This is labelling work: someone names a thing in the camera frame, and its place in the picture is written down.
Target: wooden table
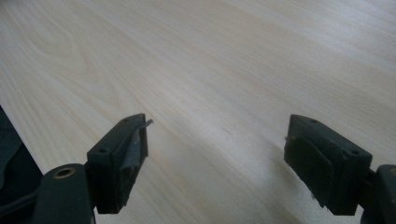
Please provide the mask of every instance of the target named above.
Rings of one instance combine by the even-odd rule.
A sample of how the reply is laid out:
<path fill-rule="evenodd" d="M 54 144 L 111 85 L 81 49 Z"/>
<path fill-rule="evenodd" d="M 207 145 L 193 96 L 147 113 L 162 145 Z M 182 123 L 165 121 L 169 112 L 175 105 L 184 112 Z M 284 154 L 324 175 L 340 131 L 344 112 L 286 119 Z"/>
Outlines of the wooden table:
<path fill-rule="evenodd" d="M 283 161 L 290 114 L 396 162 L 395 1 L 0 0 L 0 105 L 40 169 L 143 112 L 149 158 L 98 223 L 359 223 Z"/>

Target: bolt hole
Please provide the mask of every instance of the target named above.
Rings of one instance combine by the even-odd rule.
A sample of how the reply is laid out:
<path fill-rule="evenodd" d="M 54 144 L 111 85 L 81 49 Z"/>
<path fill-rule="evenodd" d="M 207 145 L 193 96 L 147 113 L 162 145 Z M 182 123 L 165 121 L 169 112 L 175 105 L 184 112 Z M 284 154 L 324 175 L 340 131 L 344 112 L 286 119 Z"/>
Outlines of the bolt hole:
<path fill-rule="evenodd" d="M 73 167 L 63 168 L 62 170 L 56 172 L 56 173 L 53 175 L 53 177 L 54 177 L 55 179 L 66 178 L 66 177 L 72 175 L 75 171 L 76 171 L 76 169 L 73 168 Z"/>

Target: dark object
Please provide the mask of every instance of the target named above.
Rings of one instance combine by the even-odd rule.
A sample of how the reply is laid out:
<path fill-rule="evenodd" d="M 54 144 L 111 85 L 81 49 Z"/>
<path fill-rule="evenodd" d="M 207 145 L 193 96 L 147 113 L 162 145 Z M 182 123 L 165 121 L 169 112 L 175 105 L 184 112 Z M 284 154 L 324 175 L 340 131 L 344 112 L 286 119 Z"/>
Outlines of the dark object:
<path fill-rule="evenodd" d="M 361 223 L 396 223 L 396 166 L 370 170 L 372 155 L 322 123 L 290 116 L 285 162 L 334 215 L 352 216 L 361 205 Z"/>
<path fill-rule="evenodd" d="M 100 214 L 117 214 L 126 204 L 149 155 L 145 115 L 120 121 L 87 154 L 93 201 Z"/>
<path fill-rule="evenodd" d="M 33 223 L 95 223 L 83 165 L 67 164 L 44 175 Z"/>
<path fill-rule="evenodd" d="M 117 214 L 126 205 L 148 156 L 152 120 L 144 114 L 121 120 L 88 152 L 85 165 L 66 164 L 42 178 L 27 176 L 39 170 L 9 120 L 3 125 L 0 118 L 0 223 L 92 224 L 94 207 Z"/>
<path fill-rule="evenodd" d="M 43 175 L 0 106 L 0 223 L 30 223 Z"/>

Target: wooden surface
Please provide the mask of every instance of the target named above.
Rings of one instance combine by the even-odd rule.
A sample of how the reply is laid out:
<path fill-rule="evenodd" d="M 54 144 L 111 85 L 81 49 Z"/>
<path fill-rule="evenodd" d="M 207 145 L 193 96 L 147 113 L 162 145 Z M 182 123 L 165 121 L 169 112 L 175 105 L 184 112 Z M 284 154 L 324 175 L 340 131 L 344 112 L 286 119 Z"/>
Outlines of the wooden surface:
<path fill-rule="evenodd" d="M 0 0 L 0 105 L 43 172 L 143 112 L 128 206 L 98 223 L 359 223 L 283 162 L 289 116 L 396 162 L 394 1 Z"/>

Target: light wood grain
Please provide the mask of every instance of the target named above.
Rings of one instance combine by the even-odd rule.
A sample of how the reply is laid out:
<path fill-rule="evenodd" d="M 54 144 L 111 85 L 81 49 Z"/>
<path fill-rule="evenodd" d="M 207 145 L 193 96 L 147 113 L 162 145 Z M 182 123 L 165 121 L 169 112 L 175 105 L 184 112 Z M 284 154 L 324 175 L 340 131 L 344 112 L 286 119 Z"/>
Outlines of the light wood grain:
<path fill-rule="evenodd" d="M 143 112 L 149 158 L 99 223 L 359 223 L 283 162 L 289 115 L 396 163 L 394 1 L 0 0 L 0 105 L 43 172 Z"/>

